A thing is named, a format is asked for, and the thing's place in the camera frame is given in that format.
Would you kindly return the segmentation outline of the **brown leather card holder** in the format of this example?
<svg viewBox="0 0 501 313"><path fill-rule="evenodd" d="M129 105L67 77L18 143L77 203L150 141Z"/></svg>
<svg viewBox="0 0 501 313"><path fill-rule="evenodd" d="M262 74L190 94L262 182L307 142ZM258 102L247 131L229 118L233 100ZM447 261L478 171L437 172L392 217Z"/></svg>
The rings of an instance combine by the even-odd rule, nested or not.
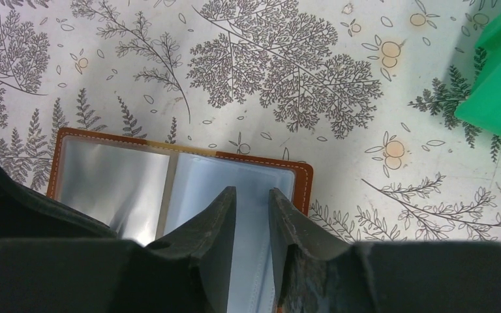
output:
<svg viewBox="0 0 501 313"><path fill-rule="evenodd" d="M277 312L268 198L279 189L307 213L305 163L194 149L75 128L57 134L47 195L148 245L194 220L229 186L236 195L223 312Z"/></svg>

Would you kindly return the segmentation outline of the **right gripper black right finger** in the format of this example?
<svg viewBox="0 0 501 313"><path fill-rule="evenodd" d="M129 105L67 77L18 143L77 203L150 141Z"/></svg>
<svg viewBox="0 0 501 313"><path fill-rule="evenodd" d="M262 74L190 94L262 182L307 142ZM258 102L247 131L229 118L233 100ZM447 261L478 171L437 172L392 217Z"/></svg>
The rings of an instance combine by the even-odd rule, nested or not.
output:
<svg viewBox="0 0 501 313"><path fill-rule="evenodd" d="M501 243L345 243L269 193L283 312L501 312Z"/></svg>

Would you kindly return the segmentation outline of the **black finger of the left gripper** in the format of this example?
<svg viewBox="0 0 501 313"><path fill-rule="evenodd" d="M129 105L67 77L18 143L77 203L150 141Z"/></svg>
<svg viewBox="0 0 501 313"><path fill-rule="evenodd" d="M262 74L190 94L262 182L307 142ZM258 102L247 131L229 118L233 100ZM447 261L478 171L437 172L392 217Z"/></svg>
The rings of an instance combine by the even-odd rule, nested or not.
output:
<svg viewBox="0 0 501 313"><path fill-rule="evenodd" d="M116 238L105 224L12 180L0 167L0 238Z"/></svg>

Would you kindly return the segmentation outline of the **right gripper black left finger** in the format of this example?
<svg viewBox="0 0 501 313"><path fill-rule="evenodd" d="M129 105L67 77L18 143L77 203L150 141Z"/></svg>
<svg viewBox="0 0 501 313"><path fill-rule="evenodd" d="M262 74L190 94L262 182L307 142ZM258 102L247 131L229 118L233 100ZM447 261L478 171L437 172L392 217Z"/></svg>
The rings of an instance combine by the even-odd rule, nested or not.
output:
<svg viewBox="0 0 501 313"><path fill-rule="evenodd" d="M0 312L226 312L236 190L147 246L0 239Z"/></svg>

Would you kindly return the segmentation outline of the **floral table mat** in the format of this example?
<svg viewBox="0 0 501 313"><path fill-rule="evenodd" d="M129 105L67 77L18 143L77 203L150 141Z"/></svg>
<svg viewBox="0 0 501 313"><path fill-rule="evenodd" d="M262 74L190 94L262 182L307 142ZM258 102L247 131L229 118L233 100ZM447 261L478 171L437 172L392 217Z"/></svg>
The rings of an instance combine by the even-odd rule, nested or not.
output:
<svg viewBox="0 0 501 313"><path fill-rule="evenodd" d="M313 170L303 214L345 243L501 243L501 136L455 117L500 13L501 1L0 1L0 167L50 198L63 127L294 161Z"/></svg>

